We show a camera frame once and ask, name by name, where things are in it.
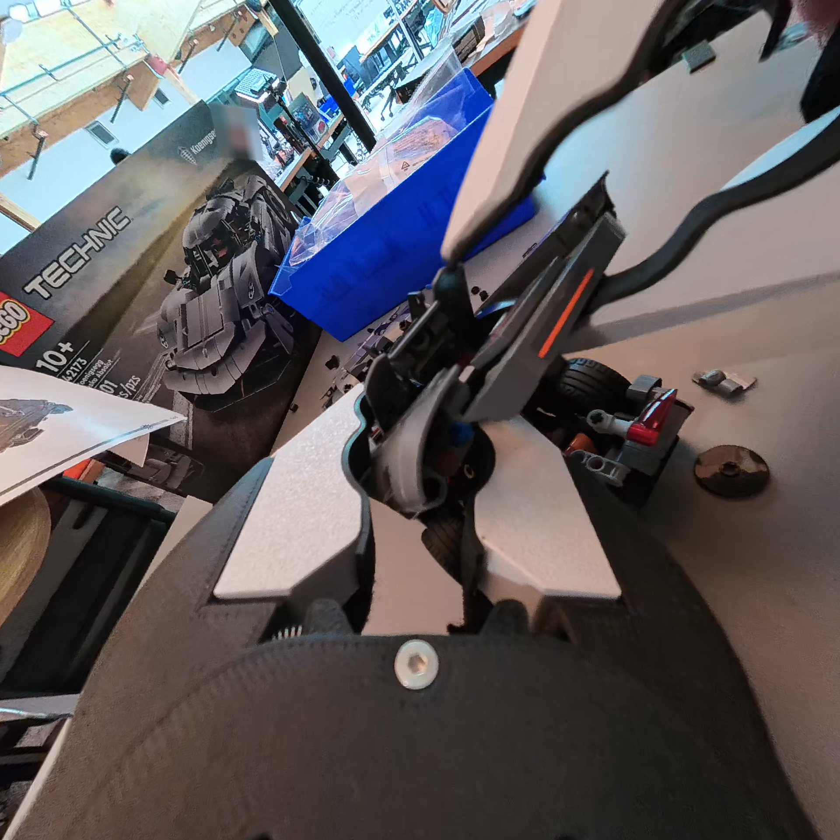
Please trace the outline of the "clear plastic parts bag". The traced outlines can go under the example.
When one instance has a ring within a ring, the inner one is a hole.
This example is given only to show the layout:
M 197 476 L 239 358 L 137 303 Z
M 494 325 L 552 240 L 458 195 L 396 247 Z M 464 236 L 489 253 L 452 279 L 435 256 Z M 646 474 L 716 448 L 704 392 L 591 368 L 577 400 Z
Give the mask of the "clear plastic parts bag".
M 426 72 L 418 87 L 380 133 L 373 151 L 302 221 L 290 246 L 290 266 L 304 264 L 382 203 L 489 107 L 489 94 L 452 45 L 436 48 L 422 69 Z

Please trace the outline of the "blue plastic bin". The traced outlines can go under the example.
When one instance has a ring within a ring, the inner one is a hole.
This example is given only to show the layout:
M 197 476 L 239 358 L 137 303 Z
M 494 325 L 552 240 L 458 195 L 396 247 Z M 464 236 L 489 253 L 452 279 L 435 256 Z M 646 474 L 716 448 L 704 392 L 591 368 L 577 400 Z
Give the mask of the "blue plastic bin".
M 317 253 L 295 266 L 288 253 L 270 294 L 343 341 L 426 288 L 444 264 L 448 220 L 493 105 L 470 70 L 446 82 L 418 125 L 450 125 L 452 112 L 455 136 Z

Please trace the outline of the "round wooden disc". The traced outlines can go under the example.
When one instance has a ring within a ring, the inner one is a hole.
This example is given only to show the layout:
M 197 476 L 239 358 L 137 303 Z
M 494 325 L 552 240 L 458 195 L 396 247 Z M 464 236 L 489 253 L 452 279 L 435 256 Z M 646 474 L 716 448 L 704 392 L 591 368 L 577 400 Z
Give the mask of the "round wooden disc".
M 49 546 L 49 505 L 39 488 L 1 507 L 1 623 L 16 609 Z

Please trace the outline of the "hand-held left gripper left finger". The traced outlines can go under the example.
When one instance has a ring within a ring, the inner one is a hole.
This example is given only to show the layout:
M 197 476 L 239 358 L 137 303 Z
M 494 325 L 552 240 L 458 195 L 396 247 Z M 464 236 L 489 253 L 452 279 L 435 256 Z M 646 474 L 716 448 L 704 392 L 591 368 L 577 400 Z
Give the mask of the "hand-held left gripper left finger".
M 364 388 L 353 387 L 271 457 L 215 587 L 224 605 L 275 603 L 303 616 L 319 599 L 368 623 L 375 582 Z

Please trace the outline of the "grey lego car model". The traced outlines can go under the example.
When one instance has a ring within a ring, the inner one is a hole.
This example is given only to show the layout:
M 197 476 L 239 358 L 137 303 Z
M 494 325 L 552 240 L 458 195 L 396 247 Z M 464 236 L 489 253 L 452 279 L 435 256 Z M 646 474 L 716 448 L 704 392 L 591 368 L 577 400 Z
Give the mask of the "grey lego car model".
M 337 372 L 323 411 L 364 384 L 373 458 L 363 468 L 365 487 L 423 522 L 425 547 L 462 585 L 475 585 L 487 566 L 476 504 L 501 473 L 501 445 L 473 405 L 494 385 L 492 374 L 515 369 L 514 343 L 563 267 L 550 261 L 522 289 L 470 315 L 464 271 L 441 269 L 429 296 L 410 293 L 342 366 L 336 355 L 328 362 Z M 515 414 L 619 500 L 641 506 L 693 410 L 660 378 L 629 381 L 596 360 L 559 356 Z

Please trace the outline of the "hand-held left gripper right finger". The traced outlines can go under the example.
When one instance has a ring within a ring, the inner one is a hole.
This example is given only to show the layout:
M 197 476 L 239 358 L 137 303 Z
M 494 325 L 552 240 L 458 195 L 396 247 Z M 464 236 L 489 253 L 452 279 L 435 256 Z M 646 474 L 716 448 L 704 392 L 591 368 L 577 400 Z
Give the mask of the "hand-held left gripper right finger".
M 549 599 L 617 604 L 622 591 L 559 448 L 521 418 L 479 426 L 495 464 L 474 502 L 479 591 L 535 619 Z

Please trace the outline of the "black post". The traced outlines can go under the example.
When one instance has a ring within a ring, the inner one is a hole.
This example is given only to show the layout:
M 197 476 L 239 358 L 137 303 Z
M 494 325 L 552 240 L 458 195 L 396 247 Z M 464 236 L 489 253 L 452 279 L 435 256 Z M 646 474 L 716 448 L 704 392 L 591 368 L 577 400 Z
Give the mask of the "black post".
M 376 140 L 367 118 L 346 90 L 338 71 L 321 49 L 298 10 L 291 1 L 269 1 L 269 5 L 276 11 L 280 21 L 289 30 L 290 35 L 318 74 L 318 78 L 324 84 L 329 95 L 338 104 L 339 110 L 352 131 L 357 135 L 365 149 L 372 152 Z

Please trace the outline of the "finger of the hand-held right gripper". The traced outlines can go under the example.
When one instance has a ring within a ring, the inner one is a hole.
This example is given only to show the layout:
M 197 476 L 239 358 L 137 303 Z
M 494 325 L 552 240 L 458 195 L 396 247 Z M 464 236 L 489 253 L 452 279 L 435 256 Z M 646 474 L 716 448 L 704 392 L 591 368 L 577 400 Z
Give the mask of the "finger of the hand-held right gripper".
M 537 185 L 558 146 L 639 84 L 686 2 L 538 2 L 469 163 L 441 246 L 464 260 Z
M 838 112 L 695 205 L 649 257 L 605 278 L 578 342 L 616 342 L 838 282 Z

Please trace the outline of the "cardboard car model box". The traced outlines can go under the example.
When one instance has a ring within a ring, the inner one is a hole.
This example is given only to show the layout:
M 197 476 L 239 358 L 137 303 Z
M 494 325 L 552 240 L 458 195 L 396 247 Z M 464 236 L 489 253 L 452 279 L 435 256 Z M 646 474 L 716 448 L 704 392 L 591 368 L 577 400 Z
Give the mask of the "cardboard car model box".
M 201 102 L 2 256 L 2 367 L 182 420 L 143 466 L 216 502 L 270 454 L 321 330 L 270 291 L 298 228 L 256 114 Z

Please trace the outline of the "black metal rack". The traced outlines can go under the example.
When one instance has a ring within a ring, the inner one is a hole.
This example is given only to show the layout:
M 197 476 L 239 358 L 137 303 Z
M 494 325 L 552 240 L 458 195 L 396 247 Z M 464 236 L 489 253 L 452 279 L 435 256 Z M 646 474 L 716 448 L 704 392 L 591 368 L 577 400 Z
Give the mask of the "black metal rack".
M 133 497 L 78 479 L 43 488 L 47 540 L 30 582 L 1 625 L 2 705 L 81 691 L 153 562 L 178 539 L 177 516 L 211 504 L 191 496 Z

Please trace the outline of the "printed instruction sheet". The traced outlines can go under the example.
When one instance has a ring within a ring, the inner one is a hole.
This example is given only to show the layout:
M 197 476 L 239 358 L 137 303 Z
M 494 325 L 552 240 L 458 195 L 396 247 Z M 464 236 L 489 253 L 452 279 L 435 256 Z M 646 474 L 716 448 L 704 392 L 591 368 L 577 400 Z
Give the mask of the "printed instruction sheet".
M 171 409 L 2 366 L 1 504 L 103 451 L 184 420 Z

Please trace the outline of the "grey curved lego piece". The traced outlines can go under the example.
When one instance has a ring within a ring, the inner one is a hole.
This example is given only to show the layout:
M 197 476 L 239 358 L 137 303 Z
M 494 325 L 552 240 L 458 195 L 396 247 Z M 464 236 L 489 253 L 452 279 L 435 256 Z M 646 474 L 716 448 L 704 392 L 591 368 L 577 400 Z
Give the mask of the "grey curved lego piece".
M 728 400 L 740 398 L 758 382 L 754 376 L 741 376 L 721 369 L 697 371 L 691 376 L 691 380 L 704 391 Z

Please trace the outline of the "black round screw washer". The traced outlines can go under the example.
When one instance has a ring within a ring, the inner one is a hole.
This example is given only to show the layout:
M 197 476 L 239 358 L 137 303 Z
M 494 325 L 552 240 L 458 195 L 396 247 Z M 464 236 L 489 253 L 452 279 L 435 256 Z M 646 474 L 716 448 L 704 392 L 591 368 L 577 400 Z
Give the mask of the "black round screw washer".
M 694 477 L 697 484 L 713 496 L 746 500 L 767 489 L 771 473 L 767 462 L 752 449 L 721 444 L 698 454 Z

